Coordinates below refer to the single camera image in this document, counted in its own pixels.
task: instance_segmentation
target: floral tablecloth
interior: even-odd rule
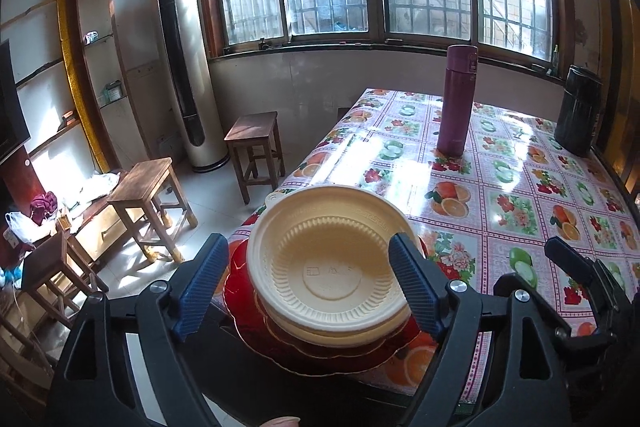
[[[583,291],[546,259],[543,247],[559,235],[598,257],[632,298],[640,282],[640,236],[605,169],[594,156],[562,149],[553,122],[481,103],[473,107],[464,155],[445,158],[436,150],[441,109],[437,96],[367,89],[278,190],[319,184],[371,190],[409,217],[450,279],[492,293],[500,275],[517,271],[574,335],[591,333]],[[263,209],[229,238],[231,251]],[[221,289],[214,296],[219,304]],[[488,348],[489,334],[480,334],[463,401],[478,395]],[[353,377],[412,394],[433,351],[421,334],[389,362]]]

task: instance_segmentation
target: television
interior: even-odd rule
[[[9,41],[5,41],[0,43],[0,164],[30,137],[15,88]]]

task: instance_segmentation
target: black container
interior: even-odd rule
[[[598,122],[602,81],[591,71],[569,68],[556,127],[556,141],[570,153],[587,156]]]

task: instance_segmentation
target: finger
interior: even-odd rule
[[[300,418],[296,416],[283,416],[281,418],[274,418],[267,423],[263,423],[260,427],[299,427]]]

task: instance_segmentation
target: wooden stool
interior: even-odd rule
[[[273,141],[276,149],[271,150],[271,133],[273,133]],[[244,204],[249,203],[248,185],[271,185],[273,190],[278,188],[278,175],[273,163],[273,159],[280,160],[280,176],[284,176],[284,159],[282,158],[282,145],[280,144],[280,133],[278,132],[278,113],[277,111],[260,112],[257,114],[248,114],[238,118],[231,130],[226,134],[225,142],[228,143],[231,161],[236,170],[236,177],[240,185],[240,192]],[[254,155],[254,146],[262,147],[264,154]],[[238,149],[246,147],[249,156],[249,166],[246,172],[242,172],[240,165],[240,157]],[[269,169],[269,177],[258,178],[258,168],[255,164],[256,160],[267,160]]]
[[[166,179],[169,179],[174,188],[177,203],[161,203],[160,201],[158,192]],[[118,217],[129,230],[135,242],[142,248],[149,261],[155,261],[158,257],[158,254],[151,247],[166,247],[176,263],[183,261],[182,254],[175,246],[175,236],[180,232],[185,219],[189,221],[192,229],[197,227],[198,220],[184,197],[178,178],[175,177],[171,158],[161,158],[137,164],[111,193],[108,201],[113,205]],[[128,208],[142,208],[145,214],[134,223],[127,212]],[[168,208],[182,209],[180,220],[171,235],[166,231],[173,224],[166,213]],[[141,236],[140,228],[147,223],[149,229],[144,236]]]
[[[68,264],[67,255],[82,270],[82,275],[78,275]],[[87,259],[90,258],[86,250],[68,230],[58,232],[32,251],[24,260],[21,289],[26,291],[50,317],[64,324],[67,328],[71,328],[72,317],[80,311],[80,306],[71,300],[73,293],[81,291],[88,296],[98,289],[103,292],[109,291],[109,287],[89,267]],[[60,288],[52,281],[53,277],[60,272],[71,281],[71,286],[67,289]],[[56,301],[53,304],[38,292],[38,288],[43,284],[56,295]],[[65,315],[65,307],[67,306],[73,310],[71,317]]]

